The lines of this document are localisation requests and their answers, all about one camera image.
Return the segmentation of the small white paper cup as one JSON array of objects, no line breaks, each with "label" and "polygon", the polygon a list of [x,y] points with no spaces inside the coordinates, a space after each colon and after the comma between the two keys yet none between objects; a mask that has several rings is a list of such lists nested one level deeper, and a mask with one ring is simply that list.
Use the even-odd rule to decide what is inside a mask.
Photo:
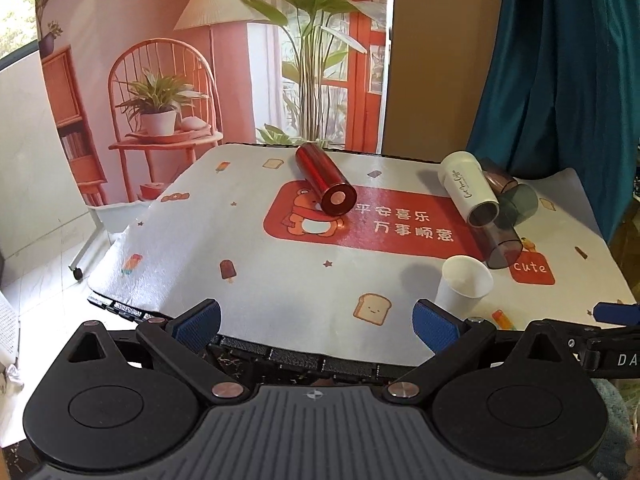
[{"label": "small white paper cup", "polygon": [[434,304],[457,318],[467,318],[494,285],[491,272],[480,260],[452,256],[442,264]]}]

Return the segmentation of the clear brown plastic cup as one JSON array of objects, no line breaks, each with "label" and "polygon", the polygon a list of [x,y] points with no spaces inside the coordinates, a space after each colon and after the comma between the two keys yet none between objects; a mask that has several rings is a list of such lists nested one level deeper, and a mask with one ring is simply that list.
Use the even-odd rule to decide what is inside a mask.
[{"label": "clear brown plastic cup", "polygon": [[518,260],[523,250],[521,239],[515,231],[518,208],[510,195],[518,187],[518,182],[496,168],[486,167],[483,172],[497,197],[498,216],[486,226],[472,229],[472,233],[486,266],[491,270],[504,269]]}]

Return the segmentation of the dark grey translucent cup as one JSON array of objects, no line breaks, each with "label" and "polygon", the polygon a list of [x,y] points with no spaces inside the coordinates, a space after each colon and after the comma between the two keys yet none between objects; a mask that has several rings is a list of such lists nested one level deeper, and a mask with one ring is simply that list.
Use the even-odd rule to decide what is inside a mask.
[{"label": "dark grey translucent cup", "polygon": [[536,214],[538,196],[533,188],[518,182],[489,158],[481,158],[480,166],[498,198],[499,213],[495,224],[500,229],[515,228]]}]

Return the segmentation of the white tall paper cup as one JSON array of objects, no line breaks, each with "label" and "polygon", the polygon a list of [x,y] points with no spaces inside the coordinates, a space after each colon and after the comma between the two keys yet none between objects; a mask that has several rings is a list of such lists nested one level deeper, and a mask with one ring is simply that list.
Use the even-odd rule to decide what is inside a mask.
[{"label": "white tall paper cup", "polygon": [[439,164],[438,180],[469,226],[484,228],[498,217],[497,197],[471,153],[458,151],[446,156]]}]

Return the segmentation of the red metallic tumbler cup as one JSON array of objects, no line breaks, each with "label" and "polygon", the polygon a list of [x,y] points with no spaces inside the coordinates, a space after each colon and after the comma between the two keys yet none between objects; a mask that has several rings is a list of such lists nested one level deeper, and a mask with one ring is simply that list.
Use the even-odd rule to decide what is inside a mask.
[{"label": "red metallic tumbler cup", "polygon": [[318,195],[321,210],[331,217],[341,217],[355,207],[357,191],[332,158],[318,144],[304,143],[295,151],[298,169]]}]

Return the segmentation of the pink room scene backdrop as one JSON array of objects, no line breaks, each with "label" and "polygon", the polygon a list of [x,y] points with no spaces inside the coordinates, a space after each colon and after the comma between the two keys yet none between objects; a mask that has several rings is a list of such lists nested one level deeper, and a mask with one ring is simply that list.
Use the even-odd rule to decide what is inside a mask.
[{"label": "pink room scene backdrop", "polygon": [[225,143],[371,153],[387,0],[35,0],[44,83],[90,206],[154,200]]}]

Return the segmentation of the blue fuzzy cloth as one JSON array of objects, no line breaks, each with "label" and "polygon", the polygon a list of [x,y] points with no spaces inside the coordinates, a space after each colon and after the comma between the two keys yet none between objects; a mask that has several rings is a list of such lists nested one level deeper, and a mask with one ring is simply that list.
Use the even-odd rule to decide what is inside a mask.
[{"label": "blue fuzzy cloth", "polygon": [[608,428],[591,467],[607,479],[638,479],[638,442],[625,401],[606,379],[593,379],[608,411]]}]

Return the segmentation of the black folding table edge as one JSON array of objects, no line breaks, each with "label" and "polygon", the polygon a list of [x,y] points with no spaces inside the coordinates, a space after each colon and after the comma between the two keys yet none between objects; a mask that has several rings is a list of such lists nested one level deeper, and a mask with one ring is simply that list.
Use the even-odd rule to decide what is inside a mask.
[{"label": "black folding table edge", "polygon": [[201,315],[196,317],[196,327],[186,337],[186,345],[220,364],[226,374],[249,382],[299,384],[314,377],[382,385],[394,382],[410,370],[408,366],[344,360],[224,336]]}]

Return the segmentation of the white cartoon print tablecloth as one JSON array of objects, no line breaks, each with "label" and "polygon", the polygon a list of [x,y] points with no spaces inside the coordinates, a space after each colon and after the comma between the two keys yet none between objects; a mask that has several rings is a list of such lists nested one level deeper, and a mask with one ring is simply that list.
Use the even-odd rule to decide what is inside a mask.
[{"label": "white cartoon print tablecloth", "polygon": [[415,366],[412,327],[442,264],[478,256],[437,168],[336,152],[357,191],[344,220],[319,210],[290,148],[206,152],[131,223],[91,275],[96,294],[174,318],[220,304],[224,336],[346,360]]}]

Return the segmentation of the teal curtain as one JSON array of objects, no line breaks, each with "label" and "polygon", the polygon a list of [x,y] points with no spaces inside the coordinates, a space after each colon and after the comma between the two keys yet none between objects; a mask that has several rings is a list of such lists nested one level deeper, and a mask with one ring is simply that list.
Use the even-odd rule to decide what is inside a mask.
[{"label": "teal curtain", "polygon": [[526,180],[574,169],[610,240],[638,143],[639,0],[501,0],[468,151]]}]

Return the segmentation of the brown cardboard panel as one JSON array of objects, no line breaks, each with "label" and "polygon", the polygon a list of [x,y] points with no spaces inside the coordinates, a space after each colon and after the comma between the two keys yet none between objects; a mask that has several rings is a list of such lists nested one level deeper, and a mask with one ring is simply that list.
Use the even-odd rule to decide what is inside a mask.
[{"label": "brown cardboard panel", "polygon": [[468,143],[501,0],[394,0],[382,151],[439,162]]}]

